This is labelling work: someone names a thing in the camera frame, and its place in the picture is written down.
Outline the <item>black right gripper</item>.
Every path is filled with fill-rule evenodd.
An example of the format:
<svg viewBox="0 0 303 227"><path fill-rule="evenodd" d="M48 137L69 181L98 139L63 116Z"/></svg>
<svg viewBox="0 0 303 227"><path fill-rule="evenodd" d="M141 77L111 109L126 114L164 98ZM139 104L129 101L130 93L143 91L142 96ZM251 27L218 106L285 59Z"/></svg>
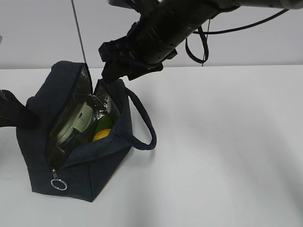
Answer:
<svg viewBox="0 0 303 227"><path fill-rule="evenodd" d="M161 62L177 55L176 47L166 44L147 21L134 23L126 36L104 42L98 49L105 63L101 73L106 83L127 76L137 79L163 70Z"/></svg>

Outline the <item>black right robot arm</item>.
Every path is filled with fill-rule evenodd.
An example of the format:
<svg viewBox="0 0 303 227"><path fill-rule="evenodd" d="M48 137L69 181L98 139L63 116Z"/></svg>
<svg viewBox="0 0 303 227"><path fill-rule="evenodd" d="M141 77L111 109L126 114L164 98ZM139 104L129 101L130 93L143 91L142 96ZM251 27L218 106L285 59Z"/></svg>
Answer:
<svg viewBox="0 0 303 227"><path fill-rule="evenodd" d="M103 43L99 54L105 63L102 78L111 83L123 76L134 80L161 71L163 61L177 55L176 47L192 33L200 35L205 58L209 56L202 24L239 7L281 9L276 18L290 9L301 9L301 0L110 0L112 6L140 13L127 35Z"/></svg>

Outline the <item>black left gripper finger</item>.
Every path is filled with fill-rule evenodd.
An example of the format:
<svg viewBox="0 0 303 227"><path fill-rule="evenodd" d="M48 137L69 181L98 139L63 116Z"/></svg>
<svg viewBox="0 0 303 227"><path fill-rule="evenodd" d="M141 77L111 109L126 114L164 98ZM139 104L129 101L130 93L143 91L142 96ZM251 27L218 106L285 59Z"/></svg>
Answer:
<svg viewBox="0 0 303 227"><path fill-rule="evenodd" d="M0 91L0 127L33 129L40 124L40 117L19 102L8 90Z"/></svg>

